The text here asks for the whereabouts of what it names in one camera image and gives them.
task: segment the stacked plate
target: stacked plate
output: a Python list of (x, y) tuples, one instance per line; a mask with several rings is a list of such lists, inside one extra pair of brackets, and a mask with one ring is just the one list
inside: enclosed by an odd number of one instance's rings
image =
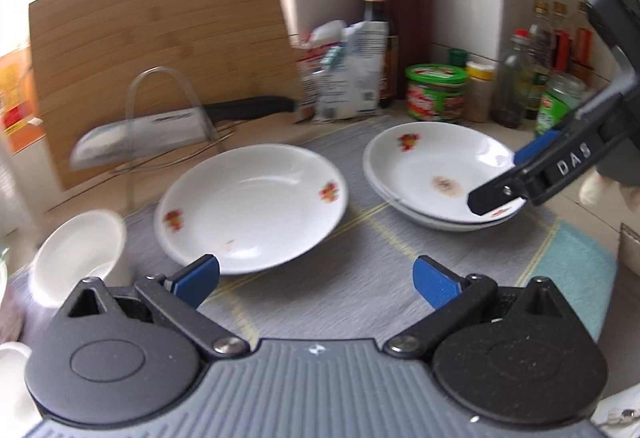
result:
[(403, 215), (443, 231), (476, 231), (503, 223), (525, 204), (516, 198), (479, 216), (468, 193), (513, 167), (513, 152), (473, 129), (409, 123), (377, 135), (364, 152), (371, 187)]

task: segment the gray cloth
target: gray cloth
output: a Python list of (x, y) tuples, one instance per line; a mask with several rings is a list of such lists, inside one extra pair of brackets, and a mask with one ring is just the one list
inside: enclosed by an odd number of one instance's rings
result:
[[(431, 311), (412, 284), (412, 264), (420, 254), (460, 275), (487, 274), (500, 285), (526, 280), (542, 255), (555, 215), (527, 207), (501, 225), (471, 233), (414, 224), (382, 202), (362, 170), (368, 142), (396, 124), (379, 117), (303, 144), (344, 174), (350, 201), (342, 222), (325, 241), (289, 263), (223, 278), (199, 310), (253, 344), (258, 336), (384, 341)], [(154, 209), (146, 206), (126, 220), (127, 252), (136, 277), (169, 275), (180, 268), (156, 240)], [(33, 345), (52, 311), (30, 302), (25, 272), (12, 281), (29, 311), (22, 340)]]

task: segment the white seasoning packet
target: white seasoning packet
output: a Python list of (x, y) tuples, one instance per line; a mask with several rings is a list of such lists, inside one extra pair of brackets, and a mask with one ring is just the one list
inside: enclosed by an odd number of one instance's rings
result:
[(378, 111), (388, 25), (360, 22), (342, 32), (342, 59), (314, 74), (318, 99), (314, 122), (327, 123)]

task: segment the plate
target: plate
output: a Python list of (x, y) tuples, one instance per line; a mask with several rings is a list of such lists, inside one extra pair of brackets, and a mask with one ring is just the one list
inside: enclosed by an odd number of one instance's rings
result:
[(464, 126), (408, 123), (389, 128), (369, 142), (363, 168), (380, 194), (419, 215), (454, 224), (484, 224), (510, 217), (523, 198), (479, 216), (466, 204), (468, 193), (513, 167), (513, 152)]
[(249, 145), (183, 174), (160, 200), (154, 228), (182, 265), (212, 254), (221, 274), (248, 274), (316, 246), (347, 199), (342, 174), (324, 157), (293, 145)]
[(475, 224), (455, 224), (451, 222), (444, 222), (442, 220), (436, 218), (430, 218), (428, 216), (422, 215), (416, 211), (412, 211), (411, 209), (407, 209), (403, 205), (396, 203), (393, 199), (385, 196), (385, 194), (376, 188), (374, 184), (370, 184), (372, 189), (380, 195), (380, 197), (389, 203), (395, 210), (397, 210), (400, 214), (406, 216), (411, 221), (417, 223), (418, 225), (422, 225), (423, 227), (428, 227), (430, 229), (436, 229), (438, 231), (446, 231), (450, 233), (468, 233), (471, 231), (479, 231), (480, 229), (486, 229), (488, 227), (493, 227), (494, 225), (499, 225), (504, 221), (508, 220), (511, 217), (514, 217), (518, 211), (514, 211), (513, 214), (507, 216), (506, 218), (500, 220), (494, 220), (491, 222), (486, 222), (483, 224), (475, 223)]

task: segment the green lid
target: green lid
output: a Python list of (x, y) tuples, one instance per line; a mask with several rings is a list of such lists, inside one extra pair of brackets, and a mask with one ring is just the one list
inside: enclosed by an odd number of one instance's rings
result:
[(466, 82), (466, 72), (449, 64), (414, 64), (407, 68), (404, 74), (412, 81), (441, 86), (454, 86)]

